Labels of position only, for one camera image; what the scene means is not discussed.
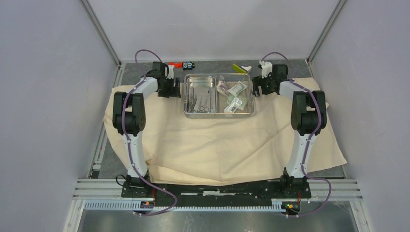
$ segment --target tan fabric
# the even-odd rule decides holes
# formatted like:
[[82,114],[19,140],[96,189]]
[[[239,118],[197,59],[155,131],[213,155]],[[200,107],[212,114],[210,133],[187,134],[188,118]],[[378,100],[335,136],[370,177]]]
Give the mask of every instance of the tan fabric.
[[[319,87],[313,78],[297,83]],[[131,86],[113,89],[128,91]],[[113,95],[104,124],[110,143],[128,167],[121,136],[112,126]],[[255,112],[248,119],[188,119],[182,100],[152,94],[145,102],[146,127],[143,147],[151,181],[185,185],[226,185],[278,178],[292,151],[294,131],[290,125],[292,102],[277,94],[254,98]],[[345,164],[330,120],[313,146],[308,171]]]

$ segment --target metal floor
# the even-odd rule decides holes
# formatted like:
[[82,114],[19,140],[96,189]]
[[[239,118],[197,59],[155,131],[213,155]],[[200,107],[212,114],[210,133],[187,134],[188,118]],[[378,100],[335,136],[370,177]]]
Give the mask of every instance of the metal floor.
[[[302,203],[301,213],[320,203]],[[79,232],[356,232],[349,202],[330,202],[317,213],[286,219],[269,212],[168,212],[139,217],[131,211],[85,210]]]
[[[272,64],[284,64],[284,60],[269,60]],[[309,68],[306,62],[302,59],[291,60],[295,75],[290,72],[290,77],[311,77]],[[259,62],[257,60],[228,60],[228,61],[197,61],[193,70],[183,71],[181,68],[175,68],[175,76],[183,77],[189,73],[233,73],[232,64],[244,66],[252,66],[250,73],[251,77],[260,75],[258,69]],[[135,63],[127,63],[124,68],[122,81],[119,85],[135,85],[140,77],[147,71],[151,70],[152,63],[141,63],[138,66]],[[99,179],[114,179],[117,175],[127,174],[127,169],[124,167],[118,156],[113,151],[111,144],[107,141],[105,150],[103,150],[103,159],[101,163]],[[328,177],[328,178],[344,178],[344,172],[341,166],[310,173],[313,177]]]

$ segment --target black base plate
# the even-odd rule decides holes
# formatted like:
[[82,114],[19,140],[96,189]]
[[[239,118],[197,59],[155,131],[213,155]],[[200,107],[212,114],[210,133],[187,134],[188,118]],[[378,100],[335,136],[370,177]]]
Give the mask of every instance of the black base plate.
[[[271,199],[297,199],[298,192],[300,192],[301,198],[311,198],[308,183],[304,189],[288,187],[283,191],[281,190],[279,180],[254,181],[226,186],[186,186],[170,184],[158,184],[157,186],[175,194],[178,198],[177,206],[271,206]],[[204,194],[204,191],[235,195],[209,195],[209,193],[206,192]],[[127,198],[153,197],[153,192],[150,190],[144,191],[142,187],[129,186],[127,182],[124,182],[121,196]],[[158,190],[155,190],[154,199],[155,206],[170,206],[174,203],[174,199],[170,195]]]

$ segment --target gray table surface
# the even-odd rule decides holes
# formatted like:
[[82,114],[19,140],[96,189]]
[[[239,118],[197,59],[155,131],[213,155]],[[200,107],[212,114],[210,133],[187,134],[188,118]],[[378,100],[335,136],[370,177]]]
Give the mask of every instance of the gray table surface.
[[[272,64],[285,64],[284,60],[268,60]],[[294,74],[290,71],[289,76],[292,78],[311,77],[309,68],[306,62],[302,59],[290,60],[294,68]],[[181,68],[174,69],[174,76],[183,77],[190,73],[234,73],[232,64],[252,66],[250,72],[251,77],[255,77],[261,74],[261,70],[258,69],[259,62],[257,60],[229,60],[229,61],[197,61],[195,62],[195,68],[193,70],[183,71]],[[152,63],[128,63],[125,65],[124,74],[120,85],[135,85],[140,80],[141,76],[152,69]],[[100,179],[114,179],[117,175],[127,174],[127,169],[124,167],[118,156],[113,151],[111,144],[107,141],[105,152],[103,156],[100,169]],[[330,178],[343,178],[344,172],[341,166],[326,169],[322,171],[310,173],[313,177],[330,177]]]

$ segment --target sterile package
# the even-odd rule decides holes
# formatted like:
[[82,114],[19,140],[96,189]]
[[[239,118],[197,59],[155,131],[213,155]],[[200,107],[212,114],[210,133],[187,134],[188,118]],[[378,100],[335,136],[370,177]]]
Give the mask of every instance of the sterile package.
[[237,97],[240,92],[246,89],[246,87],[248,86],[243,84],[241,81],[238,81],[238,83],[234,87],[230,88],[228,92]]
[[217,91],[224,96],[228,96],[229,95],[228,89],[229,87],[226,85],[225,79],[223,78],[222,75],[220,75],[218,79],[218,84],[217,84]]
[[242,101],[239,98],[234,98],[224,110],[224,113],[235,113],[235,111],[242,105]]
[[[232,94],[229,94],[227,103],[231,104],[234,98],[235,96],[233,96]],[[238,109],[243,111],[245,109],[246,103],[248,103],[248,98],[242,95],[239,95],[238,98],[242,101],[242,104],[238,107]]]

